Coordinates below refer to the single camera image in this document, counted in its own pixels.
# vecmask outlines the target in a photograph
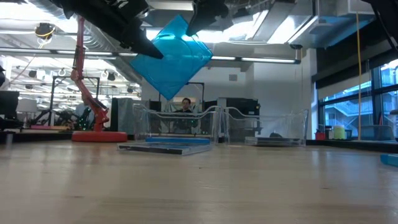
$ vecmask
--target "red robotic arm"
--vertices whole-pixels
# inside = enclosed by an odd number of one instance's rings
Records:
[[[109,121],[109,118],[106,116],[106,113],[109,109],[99,102],[98,99],[94,99],[90,91],[88,91],[87,87],[83,83],[83,66],[85,61],[85,48],[83,46],[83,36],[85,29],[84,24],[85,19],[79,16],[75,60],[73,61],[73,71],[71,78],[81,91],[82,97],[87,99],[90,108],[94,112],[94,131],[100,132],[103,129],[104,123]]]

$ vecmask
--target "red base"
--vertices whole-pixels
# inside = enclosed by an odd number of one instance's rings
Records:
[[[75,142],[126,142],[127,134],[109,131],[75,131],[72,134]]]

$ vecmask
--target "blue object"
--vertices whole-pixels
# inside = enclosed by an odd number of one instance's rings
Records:
[[[204,138],[146,138],[145,142],[163,142],[179,144],[210,144],[209,139]]]
[[[140,54],[130,62],[131,67],[167,100],[171,100],[213,56],[203,42],[185,35],[187,29],[184,18],[175,17],[152,41],[164,58]]]
[[[383,154],[380,156],[380,160],[385,165],[398,167],[398,154]]]

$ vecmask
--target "desk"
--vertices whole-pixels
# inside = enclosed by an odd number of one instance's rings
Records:
[[[398,223],[398,169],[374,152],[53,141],[0,146],[0,162],[0,223]]]

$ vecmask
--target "air duct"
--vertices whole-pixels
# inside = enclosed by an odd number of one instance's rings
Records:
[[[60,9],[49,0],[30,0],[37,8],[42,11],[49,13],[59,20],[66,20],[63,9]],[[84,45],[93,51],[118,51],[118,44],[99,30],[93,24],[88,21],[85,22],[85,28],[88,36],[85,37]],[[108,63],[113,64],[119,72],[130,82],[141,83],[141,77],[138,77],[129,65],[126,59],[118,57],[116,60],[107,60]]]

